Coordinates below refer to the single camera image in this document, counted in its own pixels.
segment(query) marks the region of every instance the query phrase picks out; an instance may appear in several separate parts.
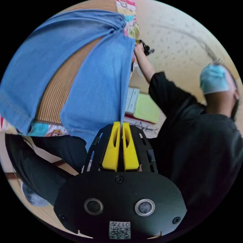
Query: black clamp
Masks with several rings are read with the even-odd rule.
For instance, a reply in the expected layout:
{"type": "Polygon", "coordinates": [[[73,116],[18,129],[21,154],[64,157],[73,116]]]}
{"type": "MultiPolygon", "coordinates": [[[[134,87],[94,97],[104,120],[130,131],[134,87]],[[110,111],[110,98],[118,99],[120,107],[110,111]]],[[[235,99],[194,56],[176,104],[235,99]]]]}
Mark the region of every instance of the black clamp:
{"type": "Polygon", "coordinates": [[[150,49],[149,46],[147,46],[142,40],[139,40],[139,43],[143,44],[144,47],[144,54],[148,56],[150,53],[154,53],[154,49],[150,49]]]}

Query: blue face mask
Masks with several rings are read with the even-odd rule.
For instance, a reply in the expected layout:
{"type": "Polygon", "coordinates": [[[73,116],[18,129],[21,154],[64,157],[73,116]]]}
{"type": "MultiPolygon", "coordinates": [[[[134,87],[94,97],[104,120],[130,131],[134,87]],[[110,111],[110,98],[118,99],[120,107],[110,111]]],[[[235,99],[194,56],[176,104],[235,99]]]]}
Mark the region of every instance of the blue face mask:
{"type": "Polygon", "coordinates": [[[229,91],[226,80],[227,70],[221,65],[210,64],[200,74],[200,87],[204,94],[229,91]]]}

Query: black hair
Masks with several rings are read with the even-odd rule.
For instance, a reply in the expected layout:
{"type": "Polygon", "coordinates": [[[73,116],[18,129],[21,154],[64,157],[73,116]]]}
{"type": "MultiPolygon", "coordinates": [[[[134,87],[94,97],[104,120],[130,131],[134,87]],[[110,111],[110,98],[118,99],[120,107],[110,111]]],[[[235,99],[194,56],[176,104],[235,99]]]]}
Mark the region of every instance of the black hair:
{"type": "MultiPolygon", "coordinates": [[[[231,77],[232,77],[232,79],[233,79],[233,81],[234,81],[234,83],[235,83],[236,89],[238,90],[238,86],[237,86],[236,80],[235,80],[235,78],[233,77],[233,75],[232,75],[232,73],[230,72],[230,70],[229,70],[224,64],[220,63],[219,61],[218,61],[218,62],[215,62],[214,64],[215,64],[215,65],[221,65],[221,66],[223,66],[223,67],[230,73],[230,75],[231,75],[231,77]]],[[[236,113],[237,113],[237,111],[238,111],[238,108],[239,108],[239,99],[236,100],[235,105],[234,105],[234,107],[233,107],[233,109],[232,109],[232,112],[231,112],[231,116],[230,116],[230,118],[231,118],[234,122],[235,122],[235,116],[236,116],[236,113]]]]}

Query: shoe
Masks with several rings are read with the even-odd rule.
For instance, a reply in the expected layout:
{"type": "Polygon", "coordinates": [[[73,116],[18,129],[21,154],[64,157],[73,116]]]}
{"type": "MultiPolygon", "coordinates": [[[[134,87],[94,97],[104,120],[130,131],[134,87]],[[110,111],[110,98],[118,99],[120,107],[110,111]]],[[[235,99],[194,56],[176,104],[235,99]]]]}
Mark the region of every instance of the shoe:
{"type": "Polygon", "coordinates": [[[47,200],[37,195],[32,189],[27,187],[22,181],[20,187],[25,198],[31,205],[36,207],[45,207],[49,204],[47,200]]]}

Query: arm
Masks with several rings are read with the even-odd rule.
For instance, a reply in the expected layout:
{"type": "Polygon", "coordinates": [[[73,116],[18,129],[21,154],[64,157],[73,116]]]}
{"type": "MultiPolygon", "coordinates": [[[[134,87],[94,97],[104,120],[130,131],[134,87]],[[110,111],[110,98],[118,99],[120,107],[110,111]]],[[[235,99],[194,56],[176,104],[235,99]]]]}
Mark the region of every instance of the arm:
{"type": "Polygon", "coordinates": [[[142,71],[147,82],[150,84],[151,78],[155,74],[155,69],[145,56],[143,45],[136,45],[134,48],[134,53],[140,70],[142,71]]]}
{"type": "Polygon", "coordinates": [[[154,67],[144,54],[142,44],[135,46],[134,53],[138,65],[149,83],[149,95],[160,107],[165,116],[178,110],[188,98],[192,98],[194,103],[197,102],[190,93],[178,88],[173,82],[167,80],[164,72],[155,72],[154,67]]]}

